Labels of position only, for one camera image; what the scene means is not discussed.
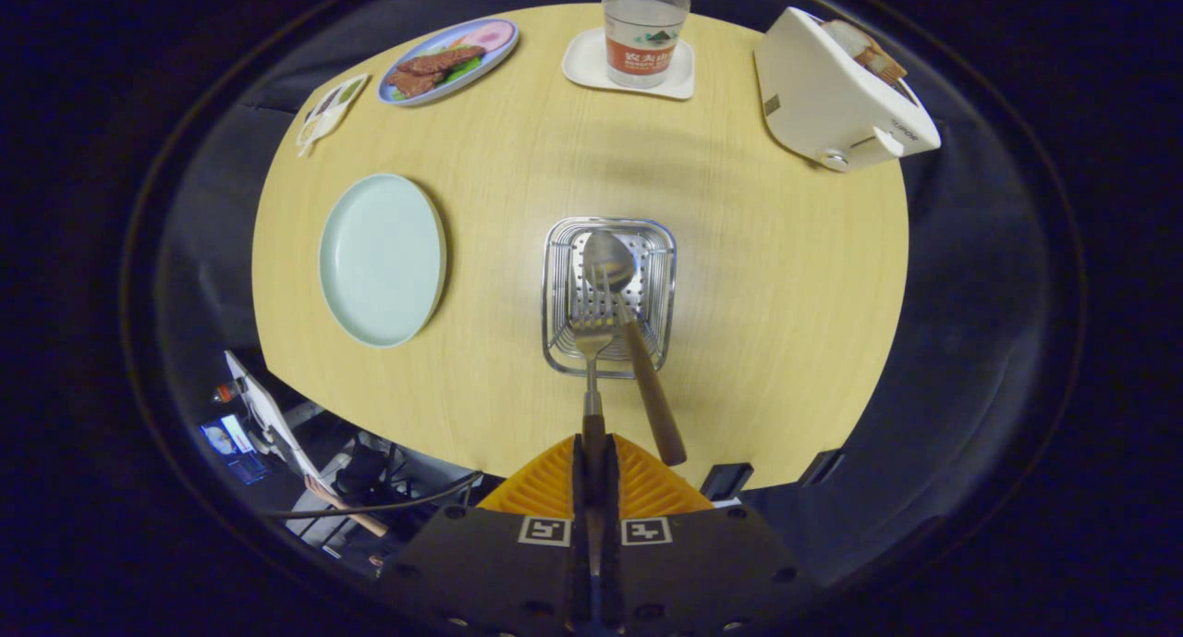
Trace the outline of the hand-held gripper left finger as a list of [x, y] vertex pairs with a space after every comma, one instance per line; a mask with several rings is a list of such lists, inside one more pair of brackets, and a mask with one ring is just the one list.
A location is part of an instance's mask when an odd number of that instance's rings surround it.
[[589, 612], [583, 453], [568, 436], [479, 506], [446, 506], [384, 565], [419, 636], [569, 636]]

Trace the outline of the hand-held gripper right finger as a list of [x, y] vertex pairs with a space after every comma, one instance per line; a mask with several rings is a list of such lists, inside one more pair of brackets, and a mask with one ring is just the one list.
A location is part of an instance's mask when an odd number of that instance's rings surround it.
[[621, 435], [605, 451], [605, 620], [626, 636], [768, 636], [814, 579], [759, 511], [717, 507]]

